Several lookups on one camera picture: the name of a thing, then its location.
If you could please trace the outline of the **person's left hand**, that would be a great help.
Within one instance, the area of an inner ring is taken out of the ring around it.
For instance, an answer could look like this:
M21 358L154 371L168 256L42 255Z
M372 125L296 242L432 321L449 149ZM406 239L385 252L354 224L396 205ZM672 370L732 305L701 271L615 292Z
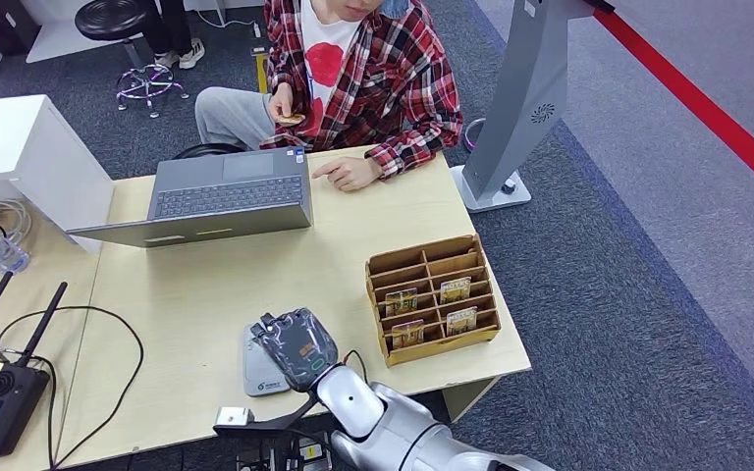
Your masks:
M325 178L337 190L352 192L380 180L383 169L372 159L340 157L322 165L311 176Z

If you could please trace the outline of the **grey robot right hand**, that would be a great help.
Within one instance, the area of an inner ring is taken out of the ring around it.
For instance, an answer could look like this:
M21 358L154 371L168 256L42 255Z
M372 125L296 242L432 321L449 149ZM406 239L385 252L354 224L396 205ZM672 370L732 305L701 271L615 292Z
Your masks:
M339 363L336 343L306 307L278 317L266 313L250 332L296 392L311 391Z

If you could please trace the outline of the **person's right hand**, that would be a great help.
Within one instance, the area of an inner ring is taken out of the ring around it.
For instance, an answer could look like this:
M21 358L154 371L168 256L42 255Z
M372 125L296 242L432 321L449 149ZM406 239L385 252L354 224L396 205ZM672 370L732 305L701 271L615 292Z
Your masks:
M275 124L292 127L301 124L305 117L293 111L293 91L289 84L280 83L268 101L268 112Z

